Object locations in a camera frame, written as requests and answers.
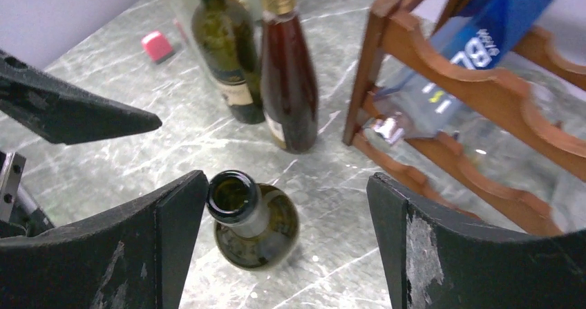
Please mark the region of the small pink block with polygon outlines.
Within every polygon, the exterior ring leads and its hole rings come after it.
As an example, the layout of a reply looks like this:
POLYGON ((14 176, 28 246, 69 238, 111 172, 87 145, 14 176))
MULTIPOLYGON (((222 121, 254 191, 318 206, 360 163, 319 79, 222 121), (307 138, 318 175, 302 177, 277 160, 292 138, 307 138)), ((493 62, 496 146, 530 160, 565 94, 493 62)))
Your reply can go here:
POLYGON ((145 35, 141 45, 155 64, 165 62, 176 53, 169 40, 158 30, 145 35))

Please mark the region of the clear glass bottle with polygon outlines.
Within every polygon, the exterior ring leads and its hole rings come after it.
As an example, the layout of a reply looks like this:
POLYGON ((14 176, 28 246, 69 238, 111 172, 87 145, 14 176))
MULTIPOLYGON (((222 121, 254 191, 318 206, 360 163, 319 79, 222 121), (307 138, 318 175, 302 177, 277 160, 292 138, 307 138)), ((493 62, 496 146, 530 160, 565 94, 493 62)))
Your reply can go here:
POLYGON ((173 11, 174 21, 176 28, 178 29, 184 45, 189 48, 191 54, 195 57, 198 62, 200 69, 203 71, 207 78, 207 82, 211 86, 215 86, 215 79, 209 70, 209 67, 200 52, 200 49, 194 39, 191 20, 195 10, 200 4, 200 0, 165 0, 173 11))

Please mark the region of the brown wooden wine rack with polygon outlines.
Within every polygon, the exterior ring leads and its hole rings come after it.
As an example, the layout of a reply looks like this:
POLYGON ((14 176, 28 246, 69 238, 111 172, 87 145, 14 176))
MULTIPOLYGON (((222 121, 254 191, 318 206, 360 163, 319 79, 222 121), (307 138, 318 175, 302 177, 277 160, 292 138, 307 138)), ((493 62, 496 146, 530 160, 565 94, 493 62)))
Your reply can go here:
MULTIPOLYGON (((466 70, 450 64, 424 38, 412 11, 423 0, 375 0, 368 13, 343 142, 362 151, 399 182, 441 205, 446 204, 418 169, 374 148, 363 134, 369 118, 381 112, 373 104, 384 55, 392 55, 429 78, 467 106, 490 119, 577 178, 585 178, 585 141, 549 123, 530 96, 530 86, 505 69, 466 70)), ((462 145, 445 133, 409 144, 524 231, 557 236, 551 207, 535 195, 484 177, 464 155, 462 145)))

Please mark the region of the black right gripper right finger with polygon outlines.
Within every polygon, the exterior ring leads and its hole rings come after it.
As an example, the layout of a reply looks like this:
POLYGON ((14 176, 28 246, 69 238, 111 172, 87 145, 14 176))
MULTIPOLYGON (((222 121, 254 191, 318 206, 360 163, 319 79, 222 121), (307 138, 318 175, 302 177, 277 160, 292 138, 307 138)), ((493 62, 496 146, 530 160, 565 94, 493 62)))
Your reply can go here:
POLYGON ((585 231, 534 236, 433 202, 384 173, 367 197, 394 308, 584 308, 585 231))

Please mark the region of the dark green wine bottle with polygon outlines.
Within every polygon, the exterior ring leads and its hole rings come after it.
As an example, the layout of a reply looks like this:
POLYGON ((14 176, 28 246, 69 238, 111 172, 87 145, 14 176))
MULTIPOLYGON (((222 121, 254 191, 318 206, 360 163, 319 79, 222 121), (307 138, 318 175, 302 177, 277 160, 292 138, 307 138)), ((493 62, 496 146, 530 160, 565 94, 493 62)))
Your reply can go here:
POLYGON ((231 114, 245 124, 264 122, 254 21, 245 6, 239 0, 200 0, 191 31, 231 114))

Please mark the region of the dark bottle brown label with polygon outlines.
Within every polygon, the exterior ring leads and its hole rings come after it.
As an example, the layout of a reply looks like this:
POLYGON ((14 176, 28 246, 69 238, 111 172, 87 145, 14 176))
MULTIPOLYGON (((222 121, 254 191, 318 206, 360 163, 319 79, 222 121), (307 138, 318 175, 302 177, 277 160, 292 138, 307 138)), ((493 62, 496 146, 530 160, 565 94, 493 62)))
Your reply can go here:
POLYGON ((220 253, 237 268, 272 269, 293 251, 300 231, 297 209, 279 188, 227 170, 209 181, 207 209, 220 253))

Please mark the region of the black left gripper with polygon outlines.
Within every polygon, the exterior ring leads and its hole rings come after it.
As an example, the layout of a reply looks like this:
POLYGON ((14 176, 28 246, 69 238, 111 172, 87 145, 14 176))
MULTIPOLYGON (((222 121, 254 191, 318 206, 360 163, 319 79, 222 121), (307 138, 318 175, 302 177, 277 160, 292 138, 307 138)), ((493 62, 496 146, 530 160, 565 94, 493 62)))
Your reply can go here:
MULTIPOLYGON (((80 144, 154 131, 154 113, 110 100, 1 51, 1 111, 53 144, 80 144)), ((21 184, 26 158, 1 152, 1 238, 55 227, 21 184)))

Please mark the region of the gold foil wine bottle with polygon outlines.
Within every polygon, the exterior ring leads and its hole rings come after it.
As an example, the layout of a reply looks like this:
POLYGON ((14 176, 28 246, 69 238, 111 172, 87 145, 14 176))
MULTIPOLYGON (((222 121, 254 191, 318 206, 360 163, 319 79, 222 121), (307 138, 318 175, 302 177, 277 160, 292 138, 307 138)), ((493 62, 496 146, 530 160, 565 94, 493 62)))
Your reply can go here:
POLYGON ((261 0, 261 97, 277 146, 304 153, 317 137, 319 94, 296 0, 261 0))

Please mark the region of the blue label clear bottle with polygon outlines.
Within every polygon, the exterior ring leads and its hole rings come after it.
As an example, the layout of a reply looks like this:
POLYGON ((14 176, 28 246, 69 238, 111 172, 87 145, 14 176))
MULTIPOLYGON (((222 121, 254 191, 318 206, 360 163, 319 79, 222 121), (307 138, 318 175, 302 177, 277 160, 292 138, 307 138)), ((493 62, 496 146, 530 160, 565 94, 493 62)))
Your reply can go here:
MULTIPOLYGON (((470 0, 429 43, 453 65, 489 70, 522 39, 553 0, 470 0)), ((407 138, 433 138, 463 103, 409 67, 386 80, 373 103, 380 118, 365 124, 372 144, 393 146, 407 138)))

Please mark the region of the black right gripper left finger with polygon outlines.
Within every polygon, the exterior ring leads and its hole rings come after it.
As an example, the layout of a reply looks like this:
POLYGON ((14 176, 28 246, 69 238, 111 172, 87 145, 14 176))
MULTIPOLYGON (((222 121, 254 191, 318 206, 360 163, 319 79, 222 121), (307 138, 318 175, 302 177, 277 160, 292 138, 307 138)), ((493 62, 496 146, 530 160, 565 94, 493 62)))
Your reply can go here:
POLYGON ((177 308, 208 190, 192 171, 35 237, 1 240, 2 308, 177 308))

